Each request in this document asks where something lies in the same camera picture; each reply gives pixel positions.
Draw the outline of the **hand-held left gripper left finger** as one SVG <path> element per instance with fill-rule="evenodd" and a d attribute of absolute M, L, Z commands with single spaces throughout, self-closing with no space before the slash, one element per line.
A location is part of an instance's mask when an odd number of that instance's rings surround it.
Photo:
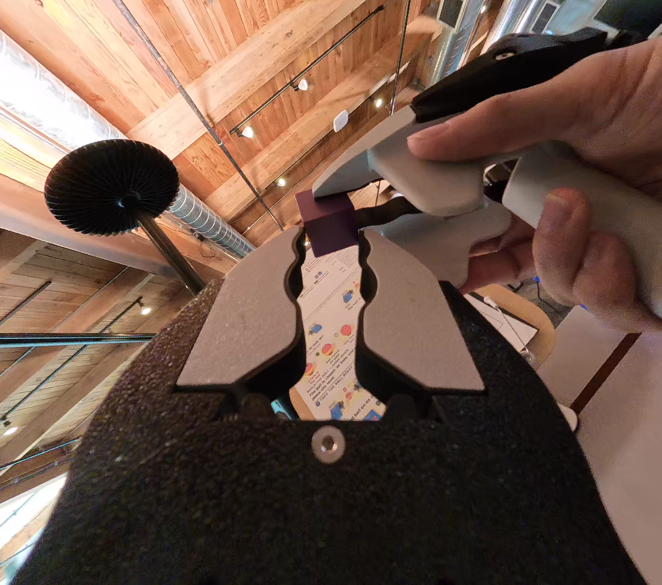
<path fill-rule="evenodd" d="M 306 344 L 298 297 L 306 256 L 302 226 L 288 228 L 227 275 L 176 382 L 178 391 L 248 394 L 269 401 L 304 375 Z"/>

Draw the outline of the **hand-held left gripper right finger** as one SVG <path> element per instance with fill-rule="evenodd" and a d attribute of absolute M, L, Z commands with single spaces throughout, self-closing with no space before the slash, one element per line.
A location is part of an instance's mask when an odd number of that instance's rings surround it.
<path fill-rule="evenodd" d="M 434 397 L 478 396 L 485 385 L 445 286 L 417 258 L 377 231 L 359 237 L 358 381 L 382 404 L 407 396 L 418 410 Z"/>

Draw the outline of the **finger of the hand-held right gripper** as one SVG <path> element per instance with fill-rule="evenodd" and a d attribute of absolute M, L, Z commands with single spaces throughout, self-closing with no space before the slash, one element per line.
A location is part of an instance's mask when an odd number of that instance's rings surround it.
<path fill-rule="evenodd" d="M 468 281 L 474 246 L 499 238 L 512 216 L 502 204 L 484 198 L 477 209 L 438 217 L 415 208 L 404 196 L 355 213 L 360 229 L 372 228 L 416 257 L 436 276 L 459 289 Z"/>
<path fill-rule="evenodd" d="M 432 216 L 453 217 L 477 209 L 483 202 L 483 170 L 479 163 L 418 159 L 408 148 L 410 135 L 449 118 L 418 123 L 411 107 L 397 111 L 322 173 L 312 187 L 314 199 L 346 194 L 385 180 L 416 209 Z"/>

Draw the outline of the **purple block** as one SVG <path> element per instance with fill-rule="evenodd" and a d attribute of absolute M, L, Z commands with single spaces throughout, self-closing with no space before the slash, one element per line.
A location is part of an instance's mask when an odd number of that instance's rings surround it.
<path fill-rule="evenodd" d="M 358 245 L 355 208 L 347 194 L 316 199 L 311 190 L 305 190 L 294 198 L 316 258 Z"/>

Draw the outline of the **person's right hand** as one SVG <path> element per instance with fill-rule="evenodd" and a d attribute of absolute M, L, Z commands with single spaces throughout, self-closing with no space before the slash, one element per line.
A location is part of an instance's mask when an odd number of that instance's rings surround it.
<path fill-rule="evenodd" d="M 543 84 L 490 98 L 408 138 L 418 158 L 459 162 L 552 140 L 585 163 L 661 201 L 661 38 L 594 54 Z M 550 192 L 538 228 L 518 218 L 473 247 L 462 293 L 538 276 L 564 306 L 582 305 L 612 329 L 661 330 L 637 293 L 623 242 L 592 231 L 589 202 Z"/>

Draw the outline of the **illustrated instruction sheet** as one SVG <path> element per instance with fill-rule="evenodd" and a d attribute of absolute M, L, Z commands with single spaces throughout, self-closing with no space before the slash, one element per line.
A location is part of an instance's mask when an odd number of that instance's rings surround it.
<path fill-rule="evenodd" d="M 305 369 L 289 391 L 300 419 L 379 421 L 385 405 L 362 387 L 355 373 L 360 293 L 358 246 L 315 257 L 307 250 L 301 267 Z"/>

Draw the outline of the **white paper sheet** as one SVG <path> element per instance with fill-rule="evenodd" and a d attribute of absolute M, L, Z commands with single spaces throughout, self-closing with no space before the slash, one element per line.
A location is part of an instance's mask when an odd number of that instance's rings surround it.
<path fill-rule="evenodd" d="M 513 346 L 523 357 L 531 360 L 530 342 L 539 332 L 537 327 L 509 315 L 492 298 L 482 297 L 487 321 Z"/>

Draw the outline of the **black pleated floor lamp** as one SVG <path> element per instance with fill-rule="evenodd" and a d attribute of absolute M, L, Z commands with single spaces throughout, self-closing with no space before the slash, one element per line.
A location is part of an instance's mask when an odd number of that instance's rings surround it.
<path fill-rule="evenodd" d="M 69 152 L 52 167 L 44 185 L 46 206 L 61 224 L 96 236 L 141 228 L 187 290 L 197 295 L 205 283 L 156 222 L 178 192 L 178 171 L 170 159 L 151 145 L 128 139 L 97 141 Z"/>

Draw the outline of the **grey sprinkler pipe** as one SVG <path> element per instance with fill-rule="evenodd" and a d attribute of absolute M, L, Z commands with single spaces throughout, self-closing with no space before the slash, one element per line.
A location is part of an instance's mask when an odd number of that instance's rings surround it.
<path fill-rule="evenodd" d="M 214 126 L 210 121 L 210 119 L 203 114 L 202 110 L 199 109 L 198 105 L 194 102 L 193 98 L 186 91 L 184 85 L 181 84 L 178 77 L 174 74 L 174 72 L 170 68 L 170 65 L 166 62 L 166 60 L 163 58 L 163 56 L 158 51 L 156 46 L 153 44 L 152 40 L 149 38 L 145 30 L 139 24 L 138 20 L 134 17 L 131 10 L 129 10 L 126 3 L 123 0 L 111 0 L 111 1 L 114 3 L 116 9 L 120 12 L 122 17 L 126 20 L 130 28 L 136 33 L 139 40 L 143 43 L 146 50 L 150 53 L 151 57 L 161 67 L 162 71 L 168 77 L 170 83 L 177 90 L 179 95 L 183 98 L 183 100 L 187 104 L 188 108 L 194 114 L 194 117 L 196 117 L 196 119 L 200 122 L 200 124 L 203 125 L 204 130 L 212 137 L 213 141 L 217 144 L 217 146 L 222 151 L 223 155 L 228 159 L 230 164 L 234 167 L 236 172 L 239 174 L 241 180 L 246 184 L 250 192 L 253 194 L 254 198 L 261 205 L 261 207 L 265 209 L 265 212 L 267 213 L 267 215 L 269 215 L 272 222 L 277 226 L 277 228 L 280 231 L 284 231 L 284 227 L 280 224 L 277 217 L 272 213 L 270 208 L 267 206 L 267 204 L 261 197 L 260 192 L 258 192 L 258 190 L 253 185 L 253 183 L 245 175 L 244 171 L 241 169 L 236 159 L 230 154 L 229 150 L 227 149 L 227 146 L 221 140 L 220 135 L 214 129 Z"/>

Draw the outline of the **black metal rail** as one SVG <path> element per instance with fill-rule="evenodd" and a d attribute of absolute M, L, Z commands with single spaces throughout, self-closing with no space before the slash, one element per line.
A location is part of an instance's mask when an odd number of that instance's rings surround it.
<path fill-rule="evenodd" d="M 129 345 L 151 341 L 155 333 L 2 333 L 2 349 Z"/>

